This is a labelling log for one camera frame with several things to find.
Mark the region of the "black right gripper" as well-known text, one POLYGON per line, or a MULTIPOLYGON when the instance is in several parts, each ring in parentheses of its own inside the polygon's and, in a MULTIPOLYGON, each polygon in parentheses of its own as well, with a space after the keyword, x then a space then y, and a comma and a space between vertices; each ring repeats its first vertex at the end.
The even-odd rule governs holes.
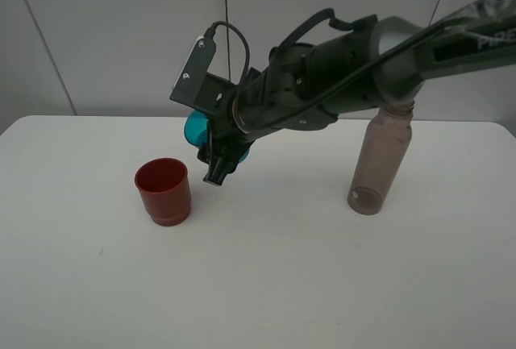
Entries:
POLYGON ((232 101, 218 101, 214 114, 196 111, 197 158, 208 164, 204 181, 214 186, 221 186, 238 164, 246 160, 253 143, 236 126, 231 108, 232 101), (235 153, 239 154, 238 162, 232 159, 235 153))

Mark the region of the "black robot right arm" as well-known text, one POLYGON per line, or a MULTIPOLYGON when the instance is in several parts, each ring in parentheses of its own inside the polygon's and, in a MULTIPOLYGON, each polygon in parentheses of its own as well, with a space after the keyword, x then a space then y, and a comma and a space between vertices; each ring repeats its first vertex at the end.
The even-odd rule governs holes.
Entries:
POLYGON ((427 80, 514 62, 515 0, 476 0, 428 27, 321 10, 270 50, 265 69, 245 64, 238 85, 218 93, 198 152, 204 179, 221 185, 266 135, 319 131, 341 114, 408 102, 427 80))

